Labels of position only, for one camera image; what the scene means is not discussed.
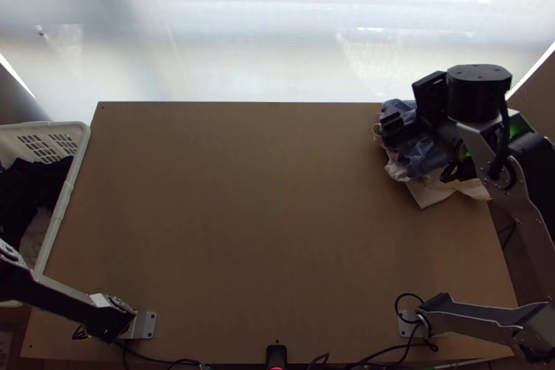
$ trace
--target white cloth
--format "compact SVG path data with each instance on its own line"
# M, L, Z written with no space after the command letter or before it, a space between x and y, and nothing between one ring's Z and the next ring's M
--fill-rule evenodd
M379 124L372 126L374 141L386 151L389 158L385 166L386 172L391 178L397 182L403 182L407 186L420 208L426 208L443 201L456 191L480 201L489 201L491 199L488 190L478 178L463 182L459 180L453 180L448 183L441 182L440 176L443 169L436 169L423 178L409 178L406 166L398 159L398 153L384 145L379 129Z

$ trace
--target black cable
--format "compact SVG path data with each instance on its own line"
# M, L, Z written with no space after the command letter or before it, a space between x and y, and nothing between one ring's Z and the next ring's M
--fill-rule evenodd
M433 352L438 351L439 347L437 347L437 345L432 344L429 341L423 341L423 342L417 342L417 343L412 342L412 340L414 338L414 334L416 333L417 329L419 329L419 327L421 325L422 325L422 323L419 322L414 326L414 328L413 328L413 330L412 330L412 332L409 336L409 341L406 344L401 344L401 345L398 345L398 346L392 346L392 347L384 348L383 350L378 351L377 353L374 353L372 355L369 355L368 357L363 358L362 360L358 361L357 363L354 363L350 366L347 366L345 368L345 370L350 370L354 367L364 366L364 365L367 365L367 364L371 364L371 365L374 365L374 366L386 367L386 368L392 368L392 367L400 366L406 360L406 358L409 354L409 350L412 347L428 347ZM404 353L403 353L402 357L397 362L395 362L393 364L382 364L382 363L376 363L376 362L371 362L370 361L373 358L376 358L376 357L378 357L382 354L388 353L389 351L400 350L401 348L404 348Z
M414 320L410 320L410 319L405 319L403 318L402 314L399 312L399 301L407 296L410 296L412 298L416 298L420 301L420 304L422 305L424 303L424 301L422 300L422 298L420 298L418 295L412 294L410 292L405 292L399 296L397 296L397 298L395 299L395 304L394 304L394 308L395 308L395 314L399 317L399 319L403 322L406 323L420 323L420 320L418 319L414 319Z
M511 228L511 231L509 231L509 235L507 235L507 238L505 239L505 243L503 243L501 245L501 250L505 251L505 249L507 247L507 244L509 244L509 240L511 239L511 237L515 233L515 230L516 230L516 223L513 224L513 227Z
M501 120L503 123L503 129L501 134L501 140L499 141L499 146L497 147L497 153L495 154L495 159L488 169L488 176L493 180L499 180L499 174L507 159L509 152L509 142L511 141L510 126L511 120L509 119L509 109L507 108L507 102L505 97L501 97L499 102L499 112L501 113Z
M114 344L117 345L119 348L123 348L127 353L134 355L135 357L141 358L145 361L152 362L152 363L160 363L160 364L170 364L172 366L197 366L201 368L205 368L206 366L197 360L190 360L188 358L182 358L175 361L169 360L159 360L157 358L146 357L145 355L139 354L137 351L132 350L128 346L124 346L122 343L118 341L114 341Z
M79 327L77 327L77 329L74 331L73 335L71 336L71 339L85 339L88 337L89 336L87 335L87 331L85 331L82 325L79 325Z
M319 355L318 357L316 357L314 360L312 360L308 364L307 370L312 370L312 368L316 365L316 363L319 362L322 359L324 360L324 361L322 361L322 365L326 364L328 358L330 358L330 353Z
M125 345L123 346L122 350L121 350L121 363L123 365L123 368L125 370L129 370L129 366L127 364L127 348L129 346L129 341L131 341L130 339L128 339L125 343Z
M188 358L180 358L179 360L174 361L168 367L168 370L171 370L174 366L195 366L200 367L201 364L196 360L189 360Z
M499 230L499 231L497 232L497 235L499 235L499 234L503 233L504 231L507 231L507 230L509 230L510 228L514 227L515 224L516 224L516 223L512 223L510 226L507 226L507 227L505 227L505 228L502 228L501 230Z

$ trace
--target wooden table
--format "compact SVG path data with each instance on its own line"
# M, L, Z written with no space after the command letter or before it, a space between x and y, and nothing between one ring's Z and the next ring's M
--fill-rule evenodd
M101 103L46 275L158 313L143 354L260 363L329 351L354 362L405 342L401 292L512 308L485 203L420 210L384 171L379 104ZM22 355L119 360L33 311ZM410 360L510 355L449 335ZM395 360L399 352L384 357Z

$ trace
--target cloth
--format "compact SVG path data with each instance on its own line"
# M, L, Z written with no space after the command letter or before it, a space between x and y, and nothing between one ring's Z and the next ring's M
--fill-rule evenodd
M453 180L448 183L441 182L440 176L444 166L440 166L438 169L432 170L420 178L411 178L407 171L407 165L410 162L403 158L397 152L397 149L390 149L385 146L380 128L379 123L374 124L372 126L372 133L374 141L385 150L388 156L385 170L391 178L397 182L403 182L407 186L407 189L420 208L426 208L443 201L457 191L480 201L489 201L491 199L488 190L478 178L463 182L459 180Z
M72 156L49 164L16 159L0 174L0 237L9 245L19 248L39 207L54 210L72 161Z
M415 101L390 99L382 104L382 111L387 108L395 108L405 123L416 118ZM401 143L395 152L399 153L399 159L406 160L409 178L422 178L440 167L445 167L449 162L449 156L427 136Z
M31 269L35 268L35 263L39 255L42 242L48 231L52 211L45 207L39 207L37 214L25 230L19 243L19 253L23 256L25 263Z

